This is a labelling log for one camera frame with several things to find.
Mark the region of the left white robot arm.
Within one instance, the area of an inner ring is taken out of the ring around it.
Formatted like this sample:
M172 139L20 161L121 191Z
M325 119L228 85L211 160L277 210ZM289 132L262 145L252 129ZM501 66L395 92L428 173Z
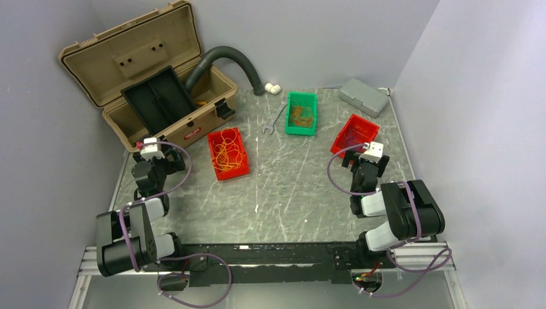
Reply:
M158 261L168 270L177 270L185 261L179 237L174 232L155 235L151 226L169 213L169 197L164 192L167 176L186 169L180 150L171 145L154 145L133 158L134 201L119 211L99 214L96 219L96 259L104 277L140 271Z

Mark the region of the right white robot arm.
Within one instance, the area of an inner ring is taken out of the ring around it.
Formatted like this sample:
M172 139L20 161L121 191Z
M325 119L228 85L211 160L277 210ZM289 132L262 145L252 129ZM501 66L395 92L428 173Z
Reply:
M343 167L352 173L350 209L357 218L386 216L379 227L362 232L357 240L355 260L370 267L380 252L405 241L416 241L444 232L446 221L440 207L422 180L379 184L389 161L374 162L357 151L346 151Z

